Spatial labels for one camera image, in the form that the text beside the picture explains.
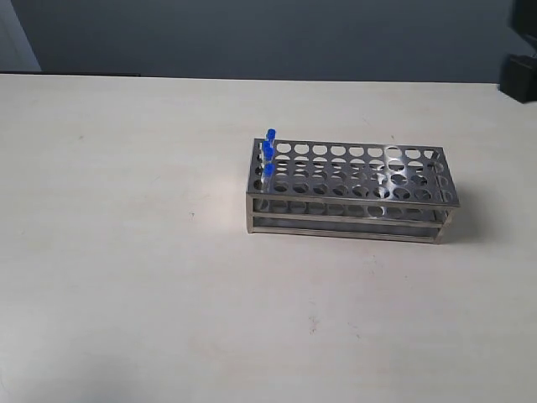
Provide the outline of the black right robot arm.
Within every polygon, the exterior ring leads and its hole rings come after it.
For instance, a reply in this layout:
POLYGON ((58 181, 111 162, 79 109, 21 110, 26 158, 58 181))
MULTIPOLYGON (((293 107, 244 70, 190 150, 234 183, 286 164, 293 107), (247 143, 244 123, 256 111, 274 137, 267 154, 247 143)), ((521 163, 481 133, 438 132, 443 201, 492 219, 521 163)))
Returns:
MULTIPOLYGON (((536 0, 516 0, 510 28, 536 51, 536 0)), ((508 54, 502 63, 498 89, 517 102, 536 101, 536 55, 508 54)))

